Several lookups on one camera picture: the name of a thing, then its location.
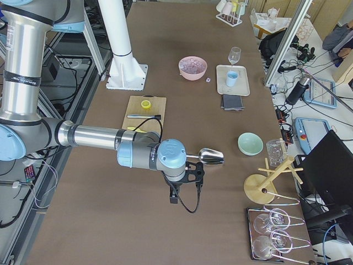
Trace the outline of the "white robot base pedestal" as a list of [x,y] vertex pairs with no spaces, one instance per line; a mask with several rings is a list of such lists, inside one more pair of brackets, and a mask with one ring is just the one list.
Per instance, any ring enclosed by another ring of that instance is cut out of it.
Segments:
[[138,63],[133,56],[122,1],[101,0],[98,3],[113,53],[107,89],[143,90],[148,66]]

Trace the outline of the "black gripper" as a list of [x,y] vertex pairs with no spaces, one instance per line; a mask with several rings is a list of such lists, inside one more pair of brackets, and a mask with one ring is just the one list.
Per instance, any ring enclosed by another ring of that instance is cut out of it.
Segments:
[[170,203],[178,203],[178,195],[182,184],[195,183],[197,192],[201,193],[204,182],[204,174],[204,165],[201,162],[192,163],[189,161],[186,161],[185,171],[182,177],[172,178],[164,174],[165,181],[167,185],[169,185]]

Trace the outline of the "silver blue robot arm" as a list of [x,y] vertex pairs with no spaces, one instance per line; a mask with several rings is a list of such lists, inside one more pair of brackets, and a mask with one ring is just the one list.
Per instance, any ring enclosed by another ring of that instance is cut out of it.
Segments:
[[3,1],[8,22],[1,104],[1,160],[11,161],[51,146],[115,150],[120,165],[161,171],[170,202],[181,201],[180,186],[194,176],[201,192],[202,163],[187,161],[184,145],[156,132],[140,133],[43,118],[37,112],[46,33],[84,30],[83,1]]

